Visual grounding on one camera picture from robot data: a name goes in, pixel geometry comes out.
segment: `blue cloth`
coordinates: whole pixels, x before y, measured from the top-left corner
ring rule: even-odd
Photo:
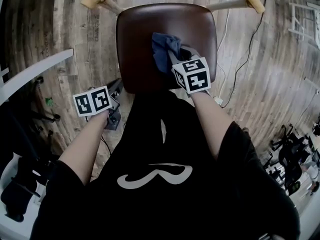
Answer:
[[[153,33],[152,34],[152,49],[153,58],[157,68],[170,75],[172,63],[168,55],[168,50],[171,50],[173,54],[180,58],[181,40],[170,34]]]

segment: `sleeve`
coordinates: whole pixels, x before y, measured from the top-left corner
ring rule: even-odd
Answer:
[[[57,161],[55,169],[46,185],[38,216],[34,222],[31,240],[60,239],[64,228],[77,217],[77,208],[85,186],[75,172],[62,161]]]
[[[278,235],[285,240],[297,240],[300,219],[295,205],[280,185],[268,175],[248,134],[233,122],[220,148],[217,167],[228,168],[226,180],[237,188],[250,214],[252,229]]]

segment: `black and white cube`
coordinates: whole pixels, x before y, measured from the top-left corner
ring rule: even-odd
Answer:
[[[107,86],[73,95],[79,117],[96,115],[112,107]]]
[[[175,80],[188,94],[211,88],[210,73],[204,57],[172,66]]]

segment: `green object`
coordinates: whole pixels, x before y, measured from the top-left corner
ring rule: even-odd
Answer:
[[[54,100],[52,99],[52,97],[45,98],[45,104],[49,107],[52,107],[54,105]]]

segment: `person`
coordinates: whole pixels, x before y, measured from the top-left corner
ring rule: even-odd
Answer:
[[[312,181],[309,192],[313,195],[319,189],[319,168],[314,161],[305,162],[300,165],[302,172],[307,173]]]
[[[30,239],[297,240],[298,212],[248,135],[206,93],[191,99],[194,106],[171,91],[137,94],[120,142],[90,182],[109,112],[93,116],[57,162]]]

